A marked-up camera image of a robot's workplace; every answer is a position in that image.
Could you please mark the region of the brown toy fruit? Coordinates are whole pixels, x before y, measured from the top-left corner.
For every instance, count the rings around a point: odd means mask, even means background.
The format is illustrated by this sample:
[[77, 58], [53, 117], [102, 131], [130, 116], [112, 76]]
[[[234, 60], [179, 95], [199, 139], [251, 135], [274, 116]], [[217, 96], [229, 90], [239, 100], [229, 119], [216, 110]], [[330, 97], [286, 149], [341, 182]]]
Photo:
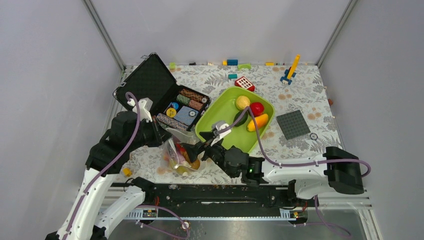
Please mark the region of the brown toy fruit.
[[190, 163], [190, 168], [193, 170], [198, 170], [200, 168], [201, 161], [197, 158], [194, 162]]

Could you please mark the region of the red lychee bunch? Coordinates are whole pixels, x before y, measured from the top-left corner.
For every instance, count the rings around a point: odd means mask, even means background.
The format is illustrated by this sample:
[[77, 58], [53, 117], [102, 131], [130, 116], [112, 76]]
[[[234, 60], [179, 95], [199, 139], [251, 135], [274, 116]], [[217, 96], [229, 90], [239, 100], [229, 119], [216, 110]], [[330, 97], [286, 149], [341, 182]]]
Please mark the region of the red lychee bunch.
[[162, 150], [162, 159], [170, 169], [176, 169], [187, 164], [185, 157], [179, 149], [173, 144], [167, 142]]

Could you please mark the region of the clear zip top bag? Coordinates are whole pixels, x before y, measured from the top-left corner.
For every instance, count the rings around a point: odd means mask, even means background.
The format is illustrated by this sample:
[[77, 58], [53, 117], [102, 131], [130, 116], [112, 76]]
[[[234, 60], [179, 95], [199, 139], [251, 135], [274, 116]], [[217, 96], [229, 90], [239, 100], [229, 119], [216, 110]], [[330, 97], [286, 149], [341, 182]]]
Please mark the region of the clear zip top bag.
[[184, 156], [185, 160], [187, 161], [187, 163], [184, 166], [186, 166], [187, 168], [190, 169], [188, 175], [195, 173], [195, 172], [203, 171], [207, 167], [207, 162], [201, 161], [201, 157], [203, 157], [203, 154], [201, 153], [197, 156], [197, 159], [200, 160], [199, 169], [194, 170], [194, 169], [190, 168], [190, 160], [189, 160], [187, 152], [186, 152], [185, 148], [182, 146], [182, 144], [192, 144], [193, 145], [193, 144], [196, 144], [199, 141], [199, 138], [197, 136], [195, 136], [195, 134], [193, 132], [174, 129], [174, 128], [170, 128], [170, 127], [165, 127], [165, 131], [170, 134], [170, 138], [167, 141], [165, 141], [164, 144], [161, 147], [161, 149], [162, 149], [162, 160], [161, 160], [160, 166], [162, 168], [164, 168], [168, 172], [172, 172], [176, 175], [179, 175], [175, 172], [175, 169], [169, 168], [166, 165], [165, 161], [163, 160], [163, 148], [164, 148], [164, 146], [167, 142], [173, 143], [179, 149], [180, 153]]

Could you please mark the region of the yellow green toy fruit slice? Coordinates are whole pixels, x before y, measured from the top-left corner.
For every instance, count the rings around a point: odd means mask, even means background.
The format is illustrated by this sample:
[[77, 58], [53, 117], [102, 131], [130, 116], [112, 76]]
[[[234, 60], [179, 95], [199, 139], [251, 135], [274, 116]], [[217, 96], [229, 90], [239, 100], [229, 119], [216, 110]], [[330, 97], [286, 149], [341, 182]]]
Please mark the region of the yellow green toy fruit slice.
[[174, 170], [180, 176], [187, 176], [190, 173], [190, 169], [184, 165], [178, 165], [174, 168]]

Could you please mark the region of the dark green toy avocado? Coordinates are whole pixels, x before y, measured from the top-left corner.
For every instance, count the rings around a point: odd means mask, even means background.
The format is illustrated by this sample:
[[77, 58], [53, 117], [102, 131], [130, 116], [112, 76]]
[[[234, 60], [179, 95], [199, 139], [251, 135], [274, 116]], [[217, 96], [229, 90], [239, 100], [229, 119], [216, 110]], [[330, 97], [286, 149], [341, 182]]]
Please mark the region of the dark green toy avocado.
[[249, 118], [249, 113], [243, 110], [239, 111], [233, 118], [233, 123], [235, 127], [242, 126]]

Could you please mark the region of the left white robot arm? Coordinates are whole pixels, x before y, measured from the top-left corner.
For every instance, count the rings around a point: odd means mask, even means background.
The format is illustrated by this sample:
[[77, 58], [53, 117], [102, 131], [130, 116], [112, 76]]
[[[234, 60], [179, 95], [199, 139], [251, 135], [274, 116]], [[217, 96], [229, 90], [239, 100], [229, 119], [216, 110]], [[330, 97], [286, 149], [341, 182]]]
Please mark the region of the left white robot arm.
[[95, 221], [107, 191], [130, 153], [143, 146], [159, 147], [169, 136], [146, 110], [119, 112], [89, 151], [81, 187], [65, 222], [46, 239], [103, 239], [106, 228], [96, 226]]

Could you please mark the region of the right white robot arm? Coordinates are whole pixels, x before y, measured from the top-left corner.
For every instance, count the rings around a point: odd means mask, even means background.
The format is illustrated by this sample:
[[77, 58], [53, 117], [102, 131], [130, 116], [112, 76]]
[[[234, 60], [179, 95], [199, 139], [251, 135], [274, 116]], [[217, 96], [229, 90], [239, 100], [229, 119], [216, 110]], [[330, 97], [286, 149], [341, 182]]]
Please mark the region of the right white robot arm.
[[225, 149], [220, 143], [183, 143], [181, 146], [190, 160], [203, 153], [204, 160], [213, 160], [230, 178], [241, 178], [248, 186], [287, 183], [286, 198], [293, 206], [323, 193], [361, 195], [365, 192], [361, 165], [368, 164], [335, 146], [328, 146], [325, 153], [315, 156], [280, 161], [253, 157], [235, 146]]

